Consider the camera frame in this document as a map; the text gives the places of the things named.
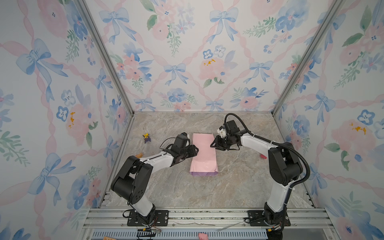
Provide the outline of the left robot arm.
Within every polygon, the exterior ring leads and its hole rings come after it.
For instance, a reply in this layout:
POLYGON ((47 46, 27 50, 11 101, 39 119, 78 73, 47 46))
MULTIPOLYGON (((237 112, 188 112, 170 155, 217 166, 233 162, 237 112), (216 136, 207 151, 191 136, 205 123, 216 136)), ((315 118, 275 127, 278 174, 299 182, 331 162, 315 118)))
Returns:
POLYGON ((147 158, 128 157, 111 183, 111 190, 132 207, 134 224, 153 226, 158 218, 156 206, 145 194, 151 175, 198 155, 199 149, 191 144, 187 133, 181 133, 173 139, 172 144, 160 147, 161 151, 156 155, 147 158))

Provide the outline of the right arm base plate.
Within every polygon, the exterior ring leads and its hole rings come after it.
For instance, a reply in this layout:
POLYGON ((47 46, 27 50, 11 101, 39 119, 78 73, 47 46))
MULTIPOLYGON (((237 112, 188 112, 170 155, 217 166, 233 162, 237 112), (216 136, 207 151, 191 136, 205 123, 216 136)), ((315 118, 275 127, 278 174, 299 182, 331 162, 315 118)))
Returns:
POLYGON ((264 210, 249 210, 247 214, 248 216, 244 221, 250 224, 251 227, 277 227, 282 222, 285 223, 285 227, 291 226, 287 213, 285 213, 285 217, 283 217, 283 211, 274 213, 264 210))

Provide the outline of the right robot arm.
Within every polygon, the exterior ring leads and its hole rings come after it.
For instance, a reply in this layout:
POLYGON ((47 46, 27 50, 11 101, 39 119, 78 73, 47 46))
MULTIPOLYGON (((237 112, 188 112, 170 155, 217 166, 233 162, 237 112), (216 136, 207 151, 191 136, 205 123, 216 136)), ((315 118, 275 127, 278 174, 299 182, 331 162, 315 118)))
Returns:
POLYGON ((299 179, 303 165, 309 169, 305 159, 289 142, 277 143, 248 129, 240 130, 234 120, 225 122, 218 129, 218 135, 211 147, 220 151, 231 151, 232 146, 247 147, 267 157, 269 173, 274 180, 271 194, 264 206, 262 220, 268 226, 285 224, 288 202, 294 187, 307 180, 299 179))

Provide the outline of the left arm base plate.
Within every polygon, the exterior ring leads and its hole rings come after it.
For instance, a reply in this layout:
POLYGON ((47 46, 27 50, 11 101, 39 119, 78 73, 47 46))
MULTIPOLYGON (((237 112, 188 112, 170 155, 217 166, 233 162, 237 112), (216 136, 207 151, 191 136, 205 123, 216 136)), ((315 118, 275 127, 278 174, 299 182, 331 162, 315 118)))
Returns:
POLYGON ((128 227, 166 227, 169 222, 168 210, 154 210, 146 217, 139 214, 136 210, 130 210, 129 215, 123 216, 127 218, 128 227))

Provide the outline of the purple wrapping paper sheet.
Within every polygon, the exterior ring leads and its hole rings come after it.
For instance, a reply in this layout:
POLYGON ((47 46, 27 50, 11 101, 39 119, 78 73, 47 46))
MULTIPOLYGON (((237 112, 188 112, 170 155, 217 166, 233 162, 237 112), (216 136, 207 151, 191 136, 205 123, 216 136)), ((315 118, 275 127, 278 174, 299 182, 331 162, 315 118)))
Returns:
POLYGON ((190 174, 192 176, 210 177, 219 173, 216 149, 211 148, 215 138, 213 134, 193 134, 193 144, 199 149, 192 158, 190 174))

